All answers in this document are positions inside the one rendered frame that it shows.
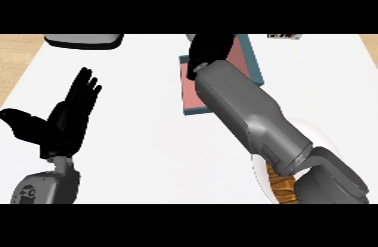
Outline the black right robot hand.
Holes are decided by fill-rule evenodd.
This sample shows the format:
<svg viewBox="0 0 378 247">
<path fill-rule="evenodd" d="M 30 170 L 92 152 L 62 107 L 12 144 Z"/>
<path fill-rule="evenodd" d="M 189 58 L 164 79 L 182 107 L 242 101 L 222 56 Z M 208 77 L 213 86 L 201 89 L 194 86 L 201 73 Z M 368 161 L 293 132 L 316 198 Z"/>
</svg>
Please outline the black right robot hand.
<svg viewBox="0 0 378 247">
<path fill-rule="evenodd" d="M 235 35 L 231 33 L 197 34 L 189 48 L 188 79 L 197 78 L 198 66 L 225 60 L 234 46 Z"/>
</svg>

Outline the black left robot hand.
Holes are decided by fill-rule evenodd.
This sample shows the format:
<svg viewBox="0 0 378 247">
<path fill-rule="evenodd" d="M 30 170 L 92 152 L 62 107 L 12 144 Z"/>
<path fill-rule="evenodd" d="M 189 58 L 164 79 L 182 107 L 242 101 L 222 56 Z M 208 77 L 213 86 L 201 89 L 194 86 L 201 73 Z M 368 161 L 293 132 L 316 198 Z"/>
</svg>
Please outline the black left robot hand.
<svg viewBox="0 0 378 247">
<path fill-rule="evenodd" d="M 11 126 L 15 137 L 40 146 L 42 159 L 73 157 L 81 148 L 89 116 L 102 90 L 92 73 L 90 69 L 81 68 L 67 98 L 56 104 L 47 119 L 18 109 L 0 111 L 0 119 Z"/>
</svg>

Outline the pink box with teal rim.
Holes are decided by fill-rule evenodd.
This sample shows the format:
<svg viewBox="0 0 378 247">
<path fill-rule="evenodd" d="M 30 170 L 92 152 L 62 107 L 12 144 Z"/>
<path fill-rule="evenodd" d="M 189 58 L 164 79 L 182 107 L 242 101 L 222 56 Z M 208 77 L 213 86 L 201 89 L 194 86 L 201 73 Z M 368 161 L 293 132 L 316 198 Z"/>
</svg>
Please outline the pink box with teal rim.
<svg viewBox="0 0 378 247">
<path fill-rule="evenodd" d="M 197 115 L 210 113 L 211 110 L 204 105 L 195 92 L 195 83 L 186 78 L 189 56 L 179 57 L 180 61 L 180 80 L 182 80 L 182 100 L 183 114 Z M 238 34 L 234 40 L 234 46 L 229 52 L 228 61 L 239 69 L 244 75 L 256 83 L 257 86 L 265 84 L 260 67 L 254 55 L 254 50 L 247 34 Z"/>
</svg>

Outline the white plate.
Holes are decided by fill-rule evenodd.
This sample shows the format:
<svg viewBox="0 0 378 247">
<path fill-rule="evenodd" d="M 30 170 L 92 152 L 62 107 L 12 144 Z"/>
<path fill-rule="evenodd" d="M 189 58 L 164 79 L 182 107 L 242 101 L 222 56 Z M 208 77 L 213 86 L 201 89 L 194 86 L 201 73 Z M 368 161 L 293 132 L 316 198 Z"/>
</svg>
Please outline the white plate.
<svg viewBox="0 0 378 247">
<path fill-rule="evenodd" d="M 331 151 L 338 153 L 338 150 L 335 148 L 334 143 L 331 142 L 327 135 L 322 133 L 322 131 L 306 121 L 300 119 L 291 119 L 290 122 L 297 127 L 297 129 L 301 131 L 301 133 L 307 136 L 307 138 L 312 140 L 313 144 L 316 146 L 327 147 Z M 273 196 L 273 191 L 270 189 L 270 183 L 269 183 L 269 175 L 267 175 L 267 162 L 259 155 L 251 156 L 253 160 L 253 169 L 256 174 L 256 179 L 260 185 L 260 189 L 263 190 L 265 196 L 267 197 L 269 201 L 273 204 L 281 204 Z M 306 171 L 301 171 L 297 173 L 293 177 L 296 180 L 304 175 Z"/>
</svg>

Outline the grey rounded appliance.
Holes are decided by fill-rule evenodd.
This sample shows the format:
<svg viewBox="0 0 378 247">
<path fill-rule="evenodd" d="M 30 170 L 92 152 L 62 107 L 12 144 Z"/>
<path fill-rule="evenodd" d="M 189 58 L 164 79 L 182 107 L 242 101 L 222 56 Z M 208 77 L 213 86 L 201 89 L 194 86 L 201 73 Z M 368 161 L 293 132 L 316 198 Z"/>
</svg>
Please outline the grey rounded appliance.
<svg viewBox="0 0 378 247">
<path fill-rule="evenodd" d="M 121 45 L 123 34 L 46 34 L 46 42 L 61 48 L 109 50 Z"/>
</svg>

